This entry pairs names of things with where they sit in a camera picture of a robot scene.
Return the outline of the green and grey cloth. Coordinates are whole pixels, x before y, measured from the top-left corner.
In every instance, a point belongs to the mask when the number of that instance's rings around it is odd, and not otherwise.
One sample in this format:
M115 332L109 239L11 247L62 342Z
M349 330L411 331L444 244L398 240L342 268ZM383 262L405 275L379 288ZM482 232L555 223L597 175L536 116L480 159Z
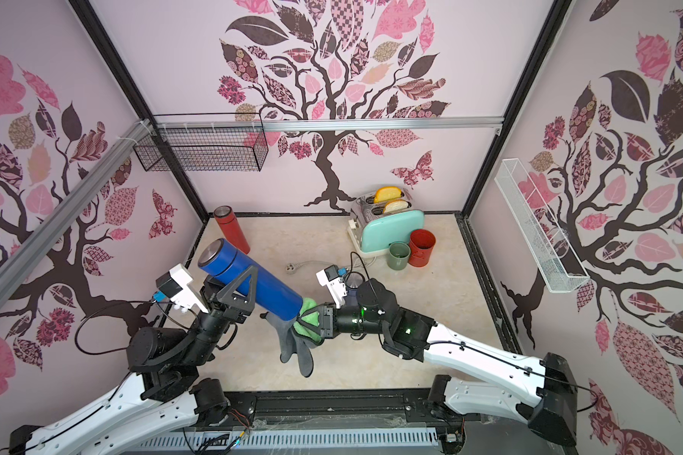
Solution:
M275 314L265 314L265 321L275 330L280 348L279 359L287 364L293 356L302 377L310 377L314 370L311 350L321 345L321 336L309 326L319 327L320 315L318 303L313 299L303 298L299 314L293 320L281 320Z

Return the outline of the red thermos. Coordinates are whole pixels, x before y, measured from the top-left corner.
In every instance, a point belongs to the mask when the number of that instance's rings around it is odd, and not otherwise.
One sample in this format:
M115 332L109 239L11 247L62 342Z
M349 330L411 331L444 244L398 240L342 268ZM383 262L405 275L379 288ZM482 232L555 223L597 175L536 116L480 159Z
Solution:
M225 239L239 251L249 254L250 245L233 209L230 206L220 206L214 210L212 215Z

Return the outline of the dark blue thermos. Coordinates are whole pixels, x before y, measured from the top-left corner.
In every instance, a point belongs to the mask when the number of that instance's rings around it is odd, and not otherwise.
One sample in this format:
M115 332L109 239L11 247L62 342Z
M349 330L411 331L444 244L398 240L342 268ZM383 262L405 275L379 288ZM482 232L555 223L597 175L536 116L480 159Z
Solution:
M343 283L346 287L346 298L349 301L357 299L358 290L365 281L365 276L359 271L350 271L343 277Z

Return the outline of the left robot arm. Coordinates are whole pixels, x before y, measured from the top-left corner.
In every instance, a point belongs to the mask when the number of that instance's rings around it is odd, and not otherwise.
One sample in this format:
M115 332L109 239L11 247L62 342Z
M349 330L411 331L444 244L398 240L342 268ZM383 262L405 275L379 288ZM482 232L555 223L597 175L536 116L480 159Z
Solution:
M258 269L249 265L228 284L208 278L200 293L183 265L157 279L162 300L197 306L189 329L149 327L127 347L128 374L111 392L70 416L44 427L22 426L11 433L9 454L119 454L171 430L216 426L231 411L217 379L198 369L214 359L231 325L252 314Z

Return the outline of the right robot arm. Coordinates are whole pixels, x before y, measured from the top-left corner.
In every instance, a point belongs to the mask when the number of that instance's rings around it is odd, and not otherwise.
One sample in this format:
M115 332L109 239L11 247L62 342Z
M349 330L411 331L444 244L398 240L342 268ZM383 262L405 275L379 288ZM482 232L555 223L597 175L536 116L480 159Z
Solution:
M510 419L552 444L576 446L579 388L563 356L524 356L465 337L399 305L376 279L361 284L356 298L354 305L309 308L298 322L321 339L375 335L396 358L468 375L468 380L446 375L432 386L431 400L438 408Z

